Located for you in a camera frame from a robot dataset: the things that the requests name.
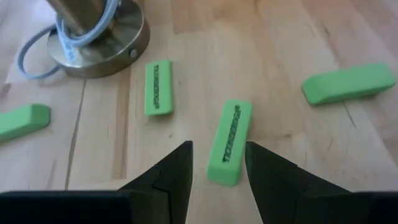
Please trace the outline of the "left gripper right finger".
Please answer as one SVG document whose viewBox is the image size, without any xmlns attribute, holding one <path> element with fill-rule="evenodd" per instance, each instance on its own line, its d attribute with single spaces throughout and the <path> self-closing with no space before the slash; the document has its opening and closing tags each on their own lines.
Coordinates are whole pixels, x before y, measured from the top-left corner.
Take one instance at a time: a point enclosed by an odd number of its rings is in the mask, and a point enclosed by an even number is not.
<svg viewBox="0 0 398 224">
<path fill-rule="evenodd" d="M 398 224 L 398 191 L 351 192 L 252 141 L 245 163 L 263 224 Z"/>
</svg>

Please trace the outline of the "brass lamp with white shade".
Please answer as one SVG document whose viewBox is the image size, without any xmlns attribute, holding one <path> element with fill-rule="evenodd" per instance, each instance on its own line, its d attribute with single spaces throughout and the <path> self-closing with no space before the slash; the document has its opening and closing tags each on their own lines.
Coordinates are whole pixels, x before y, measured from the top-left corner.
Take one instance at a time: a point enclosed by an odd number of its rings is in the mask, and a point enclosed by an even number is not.
<svg viewBox="0 0 398 224">
<path fill-rule="evenodd" d="M 150 28 L 138 3 L 120 0 L 111 26 L 92 43 L 67 50 L 54 30 L 47 47 L 67 75 L 100 78 L 130 66 L 145 51 L 149 40 Z"/>
</svg>

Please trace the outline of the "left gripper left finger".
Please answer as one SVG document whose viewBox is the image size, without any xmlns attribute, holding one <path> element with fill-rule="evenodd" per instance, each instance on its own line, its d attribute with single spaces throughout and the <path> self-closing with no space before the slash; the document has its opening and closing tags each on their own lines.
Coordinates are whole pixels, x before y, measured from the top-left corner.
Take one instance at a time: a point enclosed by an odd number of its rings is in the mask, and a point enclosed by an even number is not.
<svg viewBox="0 0 398 224">
<path fill-rule="evenodd" d="M 0 224 L 185 224 L 192 179 L 185 141 L 116 190 L 0 193 Z"/>
</svg>

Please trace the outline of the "green rectangular eraser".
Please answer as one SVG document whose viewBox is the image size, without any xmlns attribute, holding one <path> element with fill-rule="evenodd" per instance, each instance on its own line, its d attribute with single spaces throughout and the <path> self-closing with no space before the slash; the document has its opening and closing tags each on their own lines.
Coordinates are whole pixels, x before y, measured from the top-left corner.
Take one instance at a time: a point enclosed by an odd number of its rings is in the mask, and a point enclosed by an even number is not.
<svg viewBox="0 0 398 224">
<path fill-rule="evenodd" d="M 228 187 L 239 182 L 252 110 L 248 101 L 225 101 L 208 160 L 208 180 Z"/>
<path fill-rule="evenodd" d="M 388 65 L 370 63 L 313 75 L 302 83 L 302 91 L 311 105 L 322 105 L 375 95 L 395 84 Z"/>
<path fill-rule="evenodd" d="M 172 62 L 158 60 L 146 65 L 144 113 L 147 116 L 174 111 Z"/>
<path fill-rule="evenodd" d="M 50 124 L 50 121 L 50 107 L 38 103 L 0 113 L 0 143 L 43 129 Z"/>
</svg>

